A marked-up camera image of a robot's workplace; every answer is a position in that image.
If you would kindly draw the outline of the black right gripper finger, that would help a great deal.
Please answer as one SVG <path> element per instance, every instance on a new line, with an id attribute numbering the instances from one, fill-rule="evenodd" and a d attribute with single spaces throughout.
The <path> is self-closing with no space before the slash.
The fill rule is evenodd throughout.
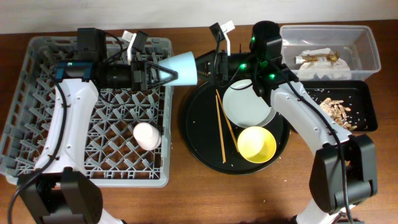
<path id="1" fill-rule="evenodd" d="M 197 76 L 198 78 L 211 83 L 211 84 L 215 84 L 216 83 L 216 75 L 214 74 L 214 72 L 211 71 L 197 71 Z"/>
<path id="2" fill-rule="evenodd" d="M 215 58 L 218 54 L 215 51 L 207 52 L 195 59 L 197 70 L 213 70 Z"/>

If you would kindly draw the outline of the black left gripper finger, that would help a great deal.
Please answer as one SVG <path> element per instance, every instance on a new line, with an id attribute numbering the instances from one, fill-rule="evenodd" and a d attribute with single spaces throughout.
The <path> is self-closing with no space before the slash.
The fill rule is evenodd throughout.
<path id="1" fill-rule="evenodd" d="M 154 69 L 158 70 L 159 73 L 162 72 L 162 76 L 164 78 L 177 78 L 178 77 L 178 72 L 176 72 L 175 70 L 171 70 L 169 68 L 163 67 L 159 64 L 156 64 L 156 63 L 150 62 L 150 61 L 145 61 L 144 64 L 146 67 L 154 68 Z"/>
<path id="2" fill-rule="evenodd" d="M 155 80 L 153 77 L 147 77 L 146 80 L 146 91 L 152 90 L 154 88 L 158 88 L 160 86 L 164 86 L 166 84 L 169 84 L 170 82 L 173 82 L 177 80 L 178 77 L 168 77 L 168 78 L 158 78 Z"/>

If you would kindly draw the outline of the light blue plastic cup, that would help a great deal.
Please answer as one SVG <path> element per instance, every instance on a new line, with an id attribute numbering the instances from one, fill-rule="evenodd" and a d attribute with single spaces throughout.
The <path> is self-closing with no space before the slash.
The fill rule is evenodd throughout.
<path id="1" fill-rule="evenodd" d="M 198 82 L 195 58 L 192 52 L 159 61 L 159 65 L 178 73 L 178 78 L 165 86 L 192 86 Z"/>

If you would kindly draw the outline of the wooden chopstick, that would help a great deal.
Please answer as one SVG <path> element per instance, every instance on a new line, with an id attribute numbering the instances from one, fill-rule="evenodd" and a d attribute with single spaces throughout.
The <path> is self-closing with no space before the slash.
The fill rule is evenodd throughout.
<path id="1" fill-rule="evenodd" d="M 217 95 L 215 95 L 215 101 L 216 101 L 216 112 L 217 112 L 217 119 L 218 119 L 218 129 L 219 129 L 219 134 L 220 134 L 221 155 L 222 155 L 223 163 L 225 164 L 226 163 L 226 155 L 225 155 L 225 151 L 224 151 L 223 128 L 222 128 L 222 124 L 221 124 L 220 105 L 219 105 Z"/>
<path id="2" fill-rule="evenodd" d="M 224 107 L 223 107 L 223 102 L 222 102 L 222 99 L 221 99 L 220 93 L 219 93 L 219 91 L 218 91 L 218 89 L 217 89 L 217 88 L 216 88 L 216 95 L 217 95 L 217 97 L 218 97 L 218 100 L 219 100 L 219 102 L 220 102 L 221 109 L 222 109 L 222 112 L 223 112 L 223 114 L 224 114 L 224 117 L 225 117 L 225 120 L 226 120 L 226 123 L 227 123 L 228 129 L 229 129 L 230 135 L 231 135 L 231 137 L 232 137 L 232 140 L 233 140 L 233 142 L 234 142 L 234 145 L 235 145 L 236 151 L 237 151 L 237 152 L 239 152 L 239 149 L 238 149 L 238 145 L 237 145 L 237 140 L 236 140 L 236 137 L 235 137 L 235 135 L 234 135 L 234 133 L 233 133 L 233 129 L 232 129 L 231 123 L 230 123 L 230 121 L 229 121 L 229 119 L 228 119 L 228 117 L 227 117 L 227 115 L 226 115 L 226 113 L 225 113 L 225 110 L 224 110 Z"/>

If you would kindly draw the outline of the white round plate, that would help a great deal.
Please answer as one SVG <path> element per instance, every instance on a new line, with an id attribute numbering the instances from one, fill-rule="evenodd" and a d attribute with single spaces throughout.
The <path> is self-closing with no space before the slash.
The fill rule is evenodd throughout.
<path id="1" fill-rule="evenodd" d="M 229 86 L 223 94 L 222 102 L 228 119 L 241 128 L 265 126 L 276 114 L 276 111 L 256 95 L 250 79 L 239 80 Z"/>

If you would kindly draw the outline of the pink plastic cup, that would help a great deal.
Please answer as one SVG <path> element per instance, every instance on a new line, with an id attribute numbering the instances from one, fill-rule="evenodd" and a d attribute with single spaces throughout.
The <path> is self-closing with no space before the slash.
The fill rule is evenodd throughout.
<path id="1" fill-rule="evenodd" d="M 152 151 L 161 144 L 161 135 L 157 128 L 149 123 L 139 123 L 133 129 L 134 139 L 147 151 Z"/>

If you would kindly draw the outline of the yellow plastic bowl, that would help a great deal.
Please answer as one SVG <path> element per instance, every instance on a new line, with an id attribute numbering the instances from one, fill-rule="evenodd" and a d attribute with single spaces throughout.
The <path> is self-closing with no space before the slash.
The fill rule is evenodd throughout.
<path id="1" fill-rule="evenodd" d="M 262 164 L 276 154 L 277 142 L 274 135 L 259 126 L 244 129 L 238 136 L 238 151 L 248 162 Z"/>

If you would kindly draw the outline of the white napkin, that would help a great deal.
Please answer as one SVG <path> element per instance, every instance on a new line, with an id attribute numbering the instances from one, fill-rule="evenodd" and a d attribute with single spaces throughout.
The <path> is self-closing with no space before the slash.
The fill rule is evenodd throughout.
<path id="1" fill-rule="evenodd" d="M 333 54 L 335 52 L 337 51 L 333 51 L 330 48 L 304 50 L 298 56 Z M 297 76 L 302 80 L 312 80 L 315 78 L 324 80 L 349 80 L 352 76 L 350 67 L 341 57 L 337 62 L 309 62 L 296 65 L 300 65 Z"/>

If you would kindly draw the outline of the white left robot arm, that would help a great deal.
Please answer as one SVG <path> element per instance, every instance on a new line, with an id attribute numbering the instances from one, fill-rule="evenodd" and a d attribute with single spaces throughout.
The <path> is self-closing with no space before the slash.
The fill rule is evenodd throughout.
<path id="1" fill-rule="evenodd" d="M 117 223 L 102 187 L 163 187 L 169 180 L 172 44 L 143 32 L 29 44 L 1 145 L 1 173 L 17 178 L 37 223 Z"/>

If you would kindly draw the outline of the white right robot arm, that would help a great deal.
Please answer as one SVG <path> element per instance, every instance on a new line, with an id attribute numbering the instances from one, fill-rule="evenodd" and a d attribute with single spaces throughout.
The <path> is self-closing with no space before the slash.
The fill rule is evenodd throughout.
<path id="1" fill-rule="evenodd" d="M 261 21 L 252 28 L 248 53 L 219 49 L 196 58 L 198 76 L 228 87 L 251 69 L 254 92 L 301 135 L 315 156 L 310 176 L 312 199 L 296 223 L 353 223 L 351 209 L 377 194 L 376 150 L 365 134 L 354 136 L 333 121 L 306 92 L 299 78 L 282 63 L 280 27 Z"/>

